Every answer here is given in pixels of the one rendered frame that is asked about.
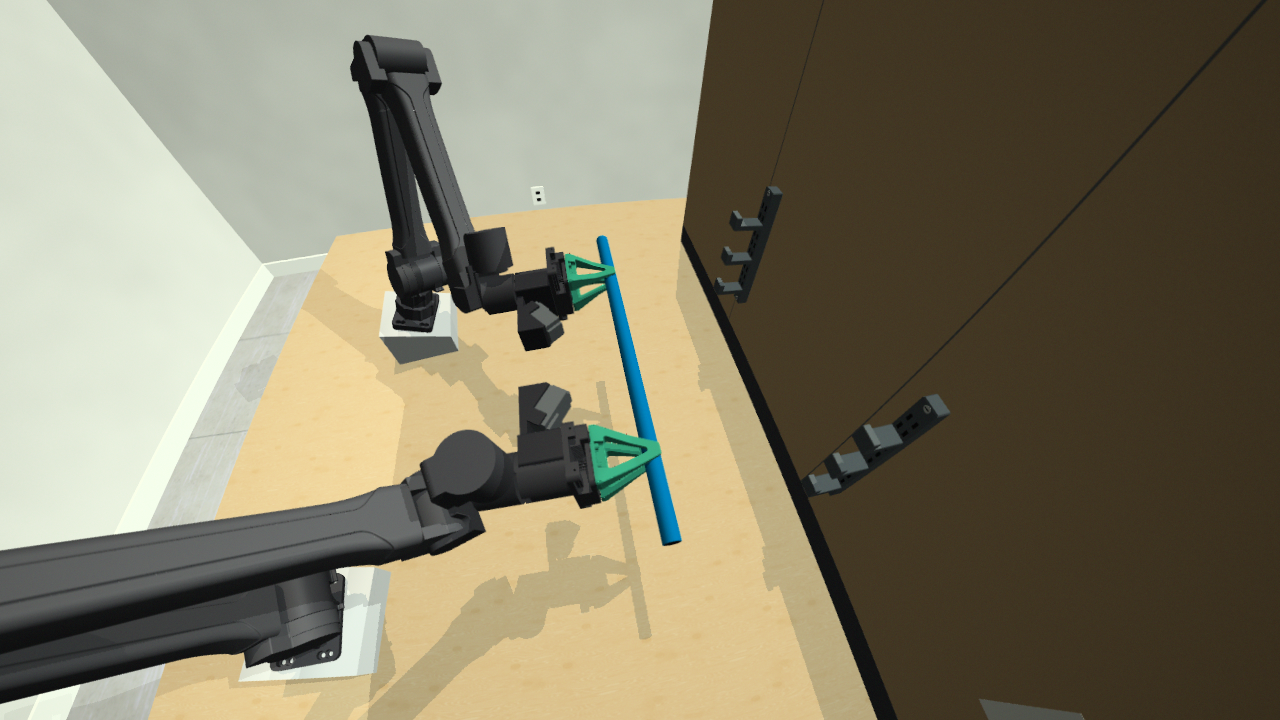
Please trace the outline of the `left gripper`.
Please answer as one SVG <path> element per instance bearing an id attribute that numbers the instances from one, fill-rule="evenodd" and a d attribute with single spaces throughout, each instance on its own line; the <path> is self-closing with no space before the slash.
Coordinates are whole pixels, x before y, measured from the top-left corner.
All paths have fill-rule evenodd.
<path id="1" fill-rule="evenodd" d="M 553 293 L 553 299 L 556 302 L 556 310 L 558 316 L 561 318 L 561 322 L 568 320 L 567 315 L 573 314 L 573 311 L 579 311 L 585 305 L 591 302 L 593 299 L 596 299 L 598 295 L 605 292 L 604 278 L 614 275 L 616 273 L 614 266 L 599 263 L 591 263 L 586 259 L 575 256 L 570 252 L 568 254 L 556 252 L 554 247 L 545 249 L 545 252 L 547 252 L 548 269 L 541 268 L 530 272 L 518 272 L 515 273 L 515 275 L 522 275 L 534 272 L 547 272 L 550 283 L 550 291 Z M 599 272 L 593 274 L 579 275 L 576 268 L 593 269 Z M 579 288 L 586 284 L 602 284 L 602 286 L 589 291 L 588 293 L 581 295 Z"/>

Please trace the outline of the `blue bar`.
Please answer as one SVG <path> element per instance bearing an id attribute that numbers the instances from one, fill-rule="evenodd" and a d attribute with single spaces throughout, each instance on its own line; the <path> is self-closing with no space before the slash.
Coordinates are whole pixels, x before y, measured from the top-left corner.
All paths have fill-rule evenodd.
<path id="1" fill-rule="evenodd" d="M 605 236 L 602 234 L 596 238 L 596 247 L 602 264 L 614 266 L 611 247 Z M 625 378 L 628 387 L 628 396 L 634 410 L 634 419 L 637 428 L 637 437 L 657 441 L 657 433 L 652 421 L 652 413 L 646 401 L 643 377 L 637 365 L 634 340 L 628 328 L 625 304 L 620 292 L 616 273 L 614 275 L 607 277 L 604 281 L 614 322 L 614 332 L 620 346 L 620 355 L 625 369 Z M 645 469 L 662 546 L 678 544 L 682 542 L 682 538 L 678 530 L 678 521 L 669 495 L 669 486 L 666 478 L 662 457 L 658 456 L 650 462 L 646 462 Z"/>

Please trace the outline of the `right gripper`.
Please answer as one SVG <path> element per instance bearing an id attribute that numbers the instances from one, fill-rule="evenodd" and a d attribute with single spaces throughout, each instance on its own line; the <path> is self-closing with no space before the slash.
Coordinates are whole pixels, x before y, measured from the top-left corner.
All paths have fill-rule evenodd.
<path id="1" fill-rule="evenodd" d="M 561 423 L 561 436 L 564 459 L 518 468 L 518 451 L 515 454 L 513 466 L 518 493 L 526 503 L 573 496 L 580 509 L 593 507 L 594 503 L 608 501 L 625 489 L 646 471 L 646 462 L 660 456 L 660 445 L 657 441 L 627 436 L 595 424 L 580 424 L 573 428 L 573 421 L 564 421 Z M 646 452 L 643 454 L 641 448 L 646 448 Z M 634 459 L 608 468 L 609 456 Z"/>

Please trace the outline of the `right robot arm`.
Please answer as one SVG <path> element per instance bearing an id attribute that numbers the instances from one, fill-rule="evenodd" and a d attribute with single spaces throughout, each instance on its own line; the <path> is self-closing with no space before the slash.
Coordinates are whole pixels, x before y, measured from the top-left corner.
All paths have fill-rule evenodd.
<path id="1" fill-rule="evenodd" d="M 518 468 L 564 459 L 571 402 L 547 382 L 518 387 Z M 273 671 L 335 661 L 337 569 L 481 536 L 480 511 L 525 503 L 515 454 L 457 430 L 401 484 L 352 498 L 0 550 L 0 705 L 206 655 Z"/>

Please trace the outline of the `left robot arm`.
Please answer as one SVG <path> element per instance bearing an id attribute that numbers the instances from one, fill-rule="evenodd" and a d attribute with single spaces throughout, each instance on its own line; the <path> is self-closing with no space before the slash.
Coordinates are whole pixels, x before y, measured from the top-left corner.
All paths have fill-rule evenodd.
<path id="1" fill-rule="evenodd" d="M 506 227 L 474 231 L 433 111 L 430 95 L 442 79 L 431 50 L 417 40 L 366 35 L 353 55 L 349 70 L 369 110 L 390 214 L 393 329 L 433 332 L 439 293 L 431 292 L 448 284 L 461 313 L 517 310 L 525 352 L 549 348 L 564 329 L 547 272 L 499 275 L 513 266 Z M 415 177 L 439 243 L 428 240 Z"/>

